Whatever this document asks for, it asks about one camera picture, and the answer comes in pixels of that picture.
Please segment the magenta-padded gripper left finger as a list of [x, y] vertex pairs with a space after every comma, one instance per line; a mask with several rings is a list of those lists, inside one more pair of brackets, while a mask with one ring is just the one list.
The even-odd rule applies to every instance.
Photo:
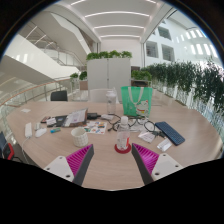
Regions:
[[44, 170], [81, 186], [93, 155], [94, 147], [90, 144], [67, 157], [58, 156]]

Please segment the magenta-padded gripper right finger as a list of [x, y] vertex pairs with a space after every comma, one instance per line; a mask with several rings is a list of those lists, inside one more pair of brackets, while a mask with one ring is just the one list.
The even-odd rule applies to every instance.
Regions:
[[132, 155], [145, 185], [182, 169], [167, 153], [157, 154], [135, 143], [132, 144]]

